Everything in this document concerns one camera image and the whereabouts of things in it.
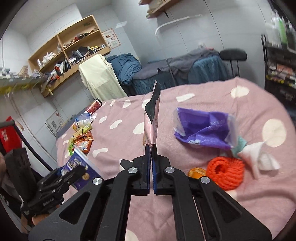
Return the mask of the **person's left hand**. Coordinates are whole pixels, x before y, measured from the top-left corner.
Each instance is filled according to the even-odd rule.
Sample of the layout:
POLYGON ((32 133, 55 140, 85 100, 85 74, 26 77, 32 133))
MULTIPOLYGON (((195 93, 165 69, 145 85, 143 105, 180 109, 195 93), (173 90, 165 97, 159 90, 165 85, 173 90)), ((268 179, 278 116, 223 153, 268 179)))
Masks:
POLYGON ((36 226, 38 223, 40 223, 41 221, 43 221, 48 216, 49 216, 48 213, 33 216, 32 217, 32 223, 33 223, 33 225, 36 226))

